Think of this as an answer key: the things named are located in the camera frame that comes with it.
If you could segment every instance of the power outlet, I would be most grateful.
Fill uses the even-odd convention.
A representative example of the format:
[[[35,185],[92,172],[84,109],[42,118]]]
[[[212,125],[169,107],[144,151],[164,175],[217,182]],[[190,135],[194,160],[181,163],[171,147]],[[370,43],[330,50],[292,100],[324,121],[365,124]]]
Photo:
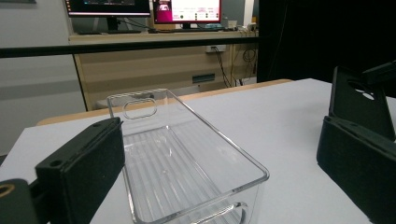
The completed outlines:
[[[218,48],[219,52],[224,52],[226,46],[225,45],[210,45],[210,46],[206,46],[206,53],[216,52],[215,48]]]

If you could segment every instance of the clear plastic container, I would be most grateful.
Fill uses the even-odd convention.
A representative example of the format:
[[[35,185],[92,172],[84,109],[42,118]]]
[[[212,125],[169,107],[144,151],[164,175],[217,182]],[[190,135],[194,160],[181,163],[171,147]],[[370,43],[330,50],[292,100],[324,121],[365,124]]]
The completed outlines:
[[[251,223],[265,167],[169,90],[107,98],[123,120],[134,223]]]

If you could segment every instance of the white tabletop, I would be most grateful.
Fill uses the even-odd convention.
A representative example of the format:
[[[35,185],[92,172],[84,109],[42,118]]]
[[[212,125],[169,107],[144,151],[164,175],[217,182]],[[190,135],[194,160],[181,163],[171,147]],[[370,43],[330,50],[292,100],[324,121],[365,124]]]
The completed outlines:
[[[370,223],[316,160],[330,95],[331,84],[305,79],[187,102],[270,171],[258,223]],[[396,120],[396,100],[388,102]],[[106,118],[26,128],[0,168],[0,180],[32,182],[36,164]],[[121,175],[92,223],[132,223]]]

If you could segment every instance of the computer monitor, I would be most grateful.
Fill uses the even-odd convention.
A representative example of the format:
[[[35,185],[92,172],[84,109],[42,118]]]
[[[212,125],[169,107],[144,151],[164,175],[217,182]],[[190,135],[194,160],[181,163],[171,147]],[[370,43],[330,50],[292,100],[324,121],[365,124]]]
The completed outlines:
[[[117,18],[150,17],[149,0],[64,0],[69,17],[105,17],[108,30],[117,30]]]
[[[220,23],[221,0],[152,0],[155,24]]]

